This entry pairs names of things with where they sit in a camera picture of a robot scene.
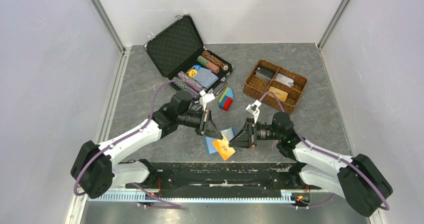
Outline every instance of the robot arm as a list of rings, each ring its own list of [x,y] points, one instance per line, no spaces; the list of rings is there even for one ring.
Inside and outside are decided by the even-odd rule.
[[[393,193],[390,184],[367,156],[342,155],[316,146],[307,139],[302,140],[287,113],[276,112],[271,124],[256,122],[260,104],[257,100],[246,108],[253,118],[246,119],[241,131],[230,140],[230,147],[253,148],[257,140],[278,140],[279,152],[297,162],[289,170],[294,182],[333,192],[366,217],[381,206],[382,200],[351,165],[365,174],[385,199]]]
[[[110,148],[87,168],[79,181],[88,196],[95,199],[110,187],[144,182],[150,173],[151,165],[148,161],[120,162],[145,145],[176,131],[179,125],[194,128],[200,136],[222,139],[223,136],[212,120],[210,109],[205,108],[206,102],[202,103],[203,110],[194,111],[189,109],[191,100],[192,96],[188,92],[179,91],[172,96],[169,103],[153,113],[150,121],[146,119],[120,136],[97,145],[92,141],[84,143],[72,166],[72,177],[76,180],[87,162],[109,146]]]

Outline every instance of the open briefcase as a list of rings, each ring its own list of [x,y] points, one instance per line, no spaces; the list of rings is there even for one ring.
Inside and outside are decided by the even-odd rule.
[[[190,77],[195,80],[197,71],[199,71],[199,76],[197,77],[197,80],[199,80],[200,76],[203,74],[200,75],[200,70],[198,69],[207,69],[202,69],[202,71],[204,71],[202,73],[207,73],[205,78],[208,79],[208,83],[202,86],[207,93],[213,93],[214,89],[221,82],[226,80],[234,67],[226,60],[206,49],[196,29],[195,23],[189,14],[185,14],[184,16],[178,15],[176,18],[178,18],[178,20],[165,30],[157,35],[151,36],[150,40],[144,44],[144,49],[160,74],[168,80],[179,78],[178,76],[182,75],[180,72],[183,72],[184,75],[190,75]],[[199,62],[199,60],[206,60],[212,64]],[[182,89],[181,84],[184,83],[170,83],[177,91]]]

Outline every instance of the black motor joint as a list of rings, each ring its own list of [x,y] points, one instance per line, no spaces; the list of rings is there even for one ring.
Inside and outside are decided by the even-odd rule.
[[[279,144],[284,145],[285,142],[296,137],[294,124],[285,112],[276,112],[272,117],[271,124],[254,122],[253,118],[246,118],[244,126],[240,132],[230,140],[230,147],[253,148],[257,140],[280,140]]]
[[[178,125],[191,127],[200,136],[208,136],[216,139],[223,139],[223,136],[215,126],[211,110],[192,110],[190,104],[193,98],[187,91],[178,91],[172,96],[171,101],[163,105],[153,113],[152,119],[162,129],[164,138],[168,134],[177,130]]]

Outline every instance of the purple cable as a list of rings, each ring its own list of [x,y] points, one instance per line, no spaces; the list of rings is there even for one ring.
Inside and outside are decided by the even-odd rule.
[[[333,193],[328,200],[321,202],[320,204],[315,204],[315,205],[311,205],[311,206],[293,206],[293,205],[291,205],[291,207],[294,207],[296,209],[301,209],[301,210],[319,208],[319,207],[324,206],[325,204],[331,202],[335,197],[336,197],[336,194]]]
[[[146,121],[146,123],[142,126],[142,127],[140,127],[140,129],[138,129],[138,130],[135,130],[135,131],[133,131],[133,132],[131,132],[130,134],[128,134],[128,135],[126,135],[126,136],[123,136],[123,137],[121,137],[121,138],[119,138],[118,140],[116,140],[116,141],[114,141],[114,142],[112,142],[110,145],[107,145],[105,148],[103,148],[103,149],[101,149],[99,152],[97,152],[86,164],[85,164],[85,166],[82,168],[82,170],[81,170],[81,172],[78,174],[78,177],[76,178],[76,180],[75,180],[75,184],[73,185],[73,193],[76,195],[76,196],[82,196],[82,195],[84,195],[86,192],[85,191],[83,191],[83,192],[78,192],[78,184],[80,184],[80,181],[81,181],[81,178],[83,177],[83,175],[84,175],[84,173],[87,171],[87,169],[89,168],[89,166],[98,158],[98,157],[100,157],[100,155],[101,154],[103,154],[104,152],[106,152],[107,150],[110,150],[112,147],[114,147],[114,146],[116,146],[118,143],[120,143],[120,142],[122,142],[123,140],[125,140],[125,139],[127,139],[127,138],[129,138],[129,137],[132,137],[132,136],[134,136],[135,134],[137,134],[137,133],[140,133],[140,130],[143,130],[145,127],[147,127],[147,125],[150,123],[150,121],[152,120],[152,115],[153,115],[153,112],[154,112],[154,109],[155,109],[155,101],[156,101],[156,97],[158,96],[158,93],[159,93],[159,91],[166,85],[166,84],[170,84],[170,83],[175,83],[175,82],[183,82],[183,83],[187,83],[187,84],[189,84],[190,86],[192,86],[191,85],[191,83],[189,83],[188,81],[186,81],[186,80],[181,80],[181,79],[176,79],[176,80],[169,80],[169,81],[167,81],[167,82],[165,82],[165,83],[163,83],[162,85],[160,85],[159,86],[159,88],[155,91],[155,93],[154,93],[154,96],[153,96],[153,101],[151,102],[151,108],[150,108],[150,114],[148,115],[148,118],[147,118],[147,121]],[[145,193],[147,193],[144,189],[142,189],[141,188],[141,186],[140,187],[138,187],[138,188],[140,188],[140,190],[142,190],[143,192],[145,192]],[[168,208],[168,206],[158,206],[158,208]]]
[[[155,209],[180,209],[181,208],[181,205],[178,205],[178,204],[175,204],[175,203],[172,203],[172,202],[168,202],[168,201],[166,201],[166,200],[162,200],[162,199],[160,199],[160,198],[157,198],[156,196],[154,196],[154,195],[152,195],[152,194],[150,194],[148,191],[146,191],[143,187],[141,187],[141,186],[139,186],[137,183],[135,183],[135,182],[132,182],[131,183],[133,186],[135,186],[136,188],[138,188],[138,189],[140,189],[140,190],[142,190],[147,196],[149,196],[150,198],[152,198],[152,199],[154,199],[154,200],[156,200],[156,201],[158,201],[158,202],[161,202],[161,203],[164,203],[164,204],[167,204],[167,205],[169,205],[169,206],[146,206],[146,208],[155,208]]]
[[[262,101],[262,99],[264,99],[264,97],[268,94],[268,93],[271,93],[273,96],[274,96],[274,98],[275,98],[275,100],[277,101],[277,103],[278,103],[278,105],[279,105],[279,107],[281,108],[281,111],[282,112],[284,112],[285,113],[285,111],[284,111],[284,108],[283,108],[283,106],[281,105],[281,103],[280,103],[280,100],[277,98],[277,96],[272,92],[272,91],[267,91],[267,92],[265,92],[261,97],[260,97],[260,99],[259,99],[259,101],[261,102]],[[336,159],[336,160],[338,160],[338,161],[340,161],[340,162],[343,162],[343,163],[345,163],[345,164],[347,164],[350,168],[352,168],[356,173],[358,173],[359,175],[360,175],[360,177],[362,177],[365,181],[366,181],[366,183],[368,183],[368,185],[372,188],[372,190],[374,190],[374,192],[375,193],[377,193],[377,196],[381,199],[381,201],[383,202],[383,204],[384,204],[384,206],[380,206],[379,208],[381,208],[381,209],[383,209],[383,210],[386,210],[386,211],[388,211],[388,210],[390,210],[390,206],[389,206],[389,204],[387,203],[387,200],[384,198],[384,196],[383,196],[383,194],[380,192],[380,190],[376,187],[376,185],[374,185],[374,183],[361,171],[361,170],[359,170],[355,165],[353,165],[352,163],[350,163],[350,161],[347,161],[347,160],[345,160],[345,159],[343,159],[343,158],[340,158],[339,159],[339,157],[338,156],[336,156],[336,155],[334,155],[334,154],[332,154],[332,153],[329,153],[328,151],[325,151],[325,150],[321,150],[321,149],[319,149],[319,148],[317,148],[317,147],[315,147],[315,146],[312,146],[311,147],[311,145],[309,145],[306,141],[305,141],[305,139],[296,131],[296,130],[294,130],[294,133],[296,133],[296,135],[300,138],[300,140],[308,147],[308,148],[311,148],[312,150],[314,150],[314,151],[317,151],[317,152],[319,152],[319,153],[322,153],[322,154],[324,154],[324,155],[326,155],[326,156],[329,156],[329,157],[331,157],[331,158],[334,158],[334,159]],[[326,204],[327,202],[330,202],[331,200],[333,200],[333,198],[334,198],[334,194],[330,197],[330,199],[328,199],[327,201],[325,201],[325,202],[323,202],[323,203],[321,203],[321,204],[317,204],[317,205],[313,205],[313,206],[310,206],[309,207],[309,209],[310,208],[317,208],[317,207],[320,207],[322,204]]]

